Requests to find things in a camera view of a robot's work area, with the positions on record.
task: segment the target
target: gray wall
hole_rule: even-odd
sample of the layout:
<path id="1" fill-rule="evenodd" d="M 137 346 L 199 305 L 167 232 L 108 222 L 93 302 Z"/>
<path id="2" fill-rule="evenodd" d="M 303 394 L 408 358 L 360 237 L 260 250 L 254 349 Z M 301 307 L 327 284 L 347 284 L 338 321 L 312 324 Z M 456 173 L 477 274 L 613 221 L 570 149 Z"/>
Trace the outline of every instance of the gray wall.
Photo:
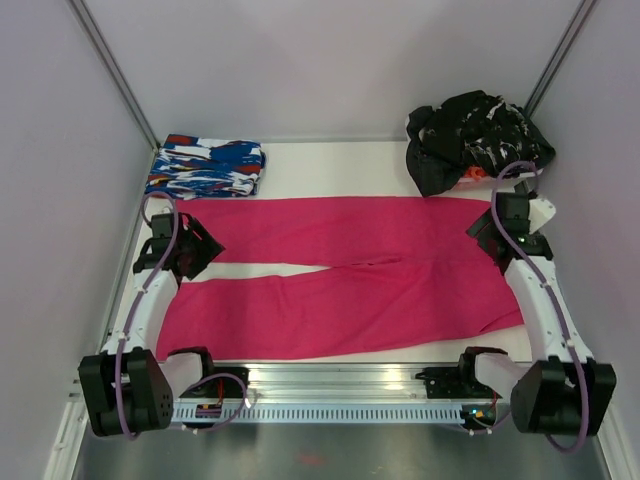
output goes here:
<path id="1" fill-rule="evenodd" d="M 2 478 L 42 475 L 149 155 L 65 2 L 0 2 Z"/>
<path id="2" fill-rule="evenodd" d="M 600 2 L 535 120 L 558 150 L 543 191 L 548 234 L 575 323 L 613 362 L 620 408 L 640 455 L 640 50 L 637 0 Z"/>
<path id="3" fill-rule="evenodd" d="M 404 138 L 484 88 L 524 104 L 578 0 L 87 0 L 156 133 Z"/>

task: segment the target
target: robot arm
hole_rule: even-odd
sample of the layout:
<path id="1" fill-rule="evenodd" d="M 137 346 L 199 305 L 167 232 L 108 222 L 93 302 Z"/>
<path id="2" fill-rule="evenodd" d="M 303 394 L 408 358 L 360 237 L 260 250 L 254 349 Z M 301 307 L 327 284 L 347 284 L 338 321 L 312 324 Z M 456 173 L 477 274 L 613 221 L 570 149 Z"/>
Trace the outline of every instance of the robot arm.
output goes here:
<path id="1" fill-rule="evenodd" d="M 173 352 L 162 364 L 155 358 L 162 323 L 182 278 L 194 278 L 224 250 L 196 219 L 186 214 L 178 219 L 179 224 L 174 225 L 172 214 L 151 218 L 153 235 L 133 266 L 136 292 L 143 291 L 177 228 L 172 251 L 143 294 L 137 293 L 131 301 L 129 310 L 134 303 L 136 308 L 129 331 L 124 331 L 125 321 L 121 319 L 101 352 L 84 357 L 78 368 L 91 427 L 98 436 L 123 433 L 114 385 L 122 338 L 126 338 L 121 371 L 123 403 L 127 425 L 134 432 L 167 428 L 173 399 L 211 373 L 211 357 L 202 348 Z"/>
<path id="2" fill-rule="evenodd" d="M 511 413 L 518 430 L 525 433 L 577 435 L 581 421 L 581 392 L 568 343 L 575 350 L 585 373 L 589 402 L 589 435 L 600 428 L 616 384 L 613 368 L 598 364 L 577 332 L 556 281 L 553 255 L 545 237 L 530 233 L 528 194 L 499 193 L 497 212 L 507 233 L 516 240 L 547 279 L 541 282 L 532 267 L 511 248 L 497 231 L 490 214 L 485 214 L 469 230 L 501 269 L 513 290 L 524 318 L 533 365 L 523 368 L 502 353 L 468 350 L 461 369 L 471 379 L 510 399 Z M 558 301 L 554 306 L 548 290 Z M 559 308 L 570 340 L 565 340 L 558 318 Z"/>

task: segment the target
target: black garment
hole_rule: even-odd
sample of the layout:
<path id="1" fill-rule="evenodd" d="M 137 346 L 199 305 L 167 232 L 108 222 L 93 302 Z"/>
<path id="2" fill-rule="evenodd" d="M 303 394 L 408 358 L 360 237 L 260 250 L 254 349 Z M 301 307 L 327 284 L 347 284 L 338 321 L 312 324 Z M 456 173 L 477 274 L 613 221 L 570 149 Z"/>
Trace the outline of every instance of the black garment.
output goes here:
<path id="1" fill-rule="evenodd" d="M 497 177 L 516 160 L 543 168 L 556 154 L 521 108 L 482 90 L 414 110 L 407 134 L 407 168 L 423 197 L 450 190 L 471 166 Z"/>

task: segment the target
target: pink pants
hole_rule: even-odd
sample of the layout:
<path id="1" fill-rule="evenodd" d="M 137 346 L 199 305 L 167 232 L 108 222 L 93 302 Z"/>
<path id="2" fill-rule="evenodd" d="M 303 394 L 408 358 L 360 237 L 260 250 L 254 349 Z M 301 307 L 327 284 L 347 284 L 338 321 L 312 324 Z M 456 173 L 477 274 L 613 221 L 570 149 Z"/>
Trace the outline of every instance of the pink pants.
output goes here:
<path id="1" fill-rule="evenodd" d="M 515 298 L 466 229 L 488 203 L 451 198 L 192 200 L 227 250 L 216 261 L 323 265 L 290 277 L 185 283 L 158 358 L 301 359 L 474 337 L 522 323 Z"/>

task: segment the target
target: white table surface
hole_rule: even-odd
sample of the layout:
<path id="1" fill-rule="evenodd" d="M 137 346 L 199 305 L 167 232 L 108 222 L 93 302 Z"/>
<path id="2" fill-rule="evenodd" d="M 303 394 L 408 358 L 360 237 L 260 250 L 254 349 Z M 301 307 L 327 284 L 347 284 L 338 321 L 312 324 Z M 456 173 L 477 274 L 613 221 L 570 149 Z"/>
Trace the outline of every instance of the white table surface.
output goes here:
<path id="1" fill-rule="evenodd" d="M 255 199 L 329 196 L 420 196 L 405 166 L 405 142 L 271 143 L 263 145 L 267 167 Z M 490 190 L 453 191 L 446 196 L 489 200 Z M 147 215 L 165 209 L 168 202 L 152 199 Z M 135 251 L 150 237 L 142 224 Z M 118 307 L 121 324 L 133 296 L 131 265 Z M 193 281 L 211 278 L 251 278 L 265 275 L 295 275 L 320 270 L 288 264 L 231 264 L 214 262 Z M 467 346 L 502 348 L 515 361 L 530 361 L 531 350 L 524 326 L 488 333 L 475 338 L 433 342 L 383 352 L 314 358 L 313 362 L 457 362 Z"/>

